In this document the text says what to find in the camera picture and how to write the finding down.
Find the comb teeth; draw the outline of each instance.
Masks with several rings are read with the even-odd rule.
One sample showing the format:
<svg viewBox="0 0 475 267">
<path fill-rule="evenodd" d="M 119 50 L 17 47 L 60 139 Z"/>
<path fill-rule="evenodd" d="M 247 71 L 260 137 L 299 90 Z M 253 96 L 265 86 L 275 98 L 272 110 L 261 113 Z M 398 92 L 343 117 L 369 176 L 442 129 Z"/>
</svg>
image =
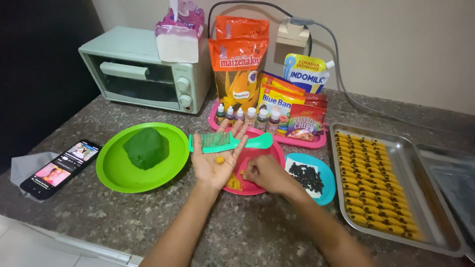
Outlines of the comb teeth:
<svg viewBox="0 0 475 267">
<path fill-rule="evenodd" d="M 201 148 L 208 148 L 208 147 L 217 147 L 222 145 L 227 145 L 231 143 L 230 138 L 231 133 L 207 133 L 207 134 L 200 134 L 201 137 Z M 191 144 L 194 145 L 195 139 L 194 136 L 191 135 Z"/>
</svg>

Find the smartphone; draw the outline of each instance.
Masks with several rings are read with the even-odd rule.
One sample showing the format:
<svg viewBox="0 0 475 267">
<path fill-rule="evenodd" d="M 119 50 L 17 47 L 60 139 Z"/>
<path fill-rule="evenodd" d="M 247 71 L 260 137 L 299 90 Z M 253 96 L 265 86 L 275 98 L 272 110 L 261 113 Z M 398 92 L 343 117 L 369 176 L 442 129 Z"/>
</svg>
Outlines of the smartphone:
<svg viewBox="0 0 475 267">
<path fill-rule="evenodd" d="M 38 200 L 47 200 L 93 162 L 101 146 L 81 140 L 20 184 Z"/>
</svg>

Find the green plate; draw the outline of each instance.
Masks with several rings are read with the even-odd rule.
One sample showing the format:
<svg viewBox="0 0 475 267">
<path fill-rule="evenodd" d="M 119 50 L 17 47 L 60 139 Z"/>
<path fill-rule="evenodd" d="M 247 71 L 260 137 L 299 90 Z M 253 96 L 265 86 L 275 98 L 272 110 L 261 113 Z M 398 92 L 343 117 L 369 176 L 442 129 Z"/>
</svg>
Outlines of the green plate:
<svg viewBox="0 0 475 267">
<path fill-rule="evenodd" d="M 130 163 L 122 145 L 144 128 L 152 127 L 168 142 L 165 160 L 146 171 Z M 116 134 L 102 148 L 95 171 L 108 188 L 122 193 L 139 193 L 157 188 L 170 181 L 185 165 L 190 152 L 188 138 L 177 127 L 166 123 L 146 123 L 132 126 Z"/>
</svg>

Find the green comb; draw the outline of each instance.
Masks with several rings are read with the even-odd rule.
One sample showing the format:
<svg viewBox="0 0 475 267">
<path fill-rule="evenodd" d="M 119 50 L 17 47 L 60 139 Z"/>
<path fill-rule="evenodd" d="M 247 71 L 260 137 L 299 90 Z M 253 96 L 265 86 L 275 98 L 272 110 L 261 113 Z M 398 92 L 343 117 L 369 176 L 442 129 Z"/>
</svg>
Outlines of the green comb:
<svg viewBox="0 0 475 267">
<path fill-rule="evenodd" d="M 216 153 L 232 150 L 239 144 L 239 140 L 234 139 L 231 132 L 207 133 L 200 134 L 199 136 L 201 137 L 201 150 L 203 153 Z M 273 141 L 272 135 L 270 133 L 265 133 L 258 137 L 248 139 L 245 147 L 266 149 L 272 145 Z M 194 138 L 193 135 L 190 134 L 190 137 L 188 138 L 188 149 L 190 152 L 193 152 L 193 144 Z"/>
</svg>

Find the green dough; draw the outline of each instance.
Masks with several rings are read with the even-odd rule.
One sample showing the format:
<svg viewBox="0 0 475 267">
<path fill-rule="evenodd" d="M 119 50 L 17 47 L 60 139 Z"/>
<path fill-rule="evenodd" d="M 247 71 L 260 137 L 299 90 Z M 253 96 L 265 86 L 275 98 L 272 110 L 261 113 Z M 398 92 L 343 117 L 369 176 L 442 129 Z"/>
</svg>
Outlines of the green dough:
<svg viewBox="0 0 475 267">
<path fill-rule="evenodd" d="M 122 146 L 130 162 L 137 168 L 148 170 L 165 159 L 165 142 L 153 128 L 145 128 L 132 136 Z"/>
</svg>

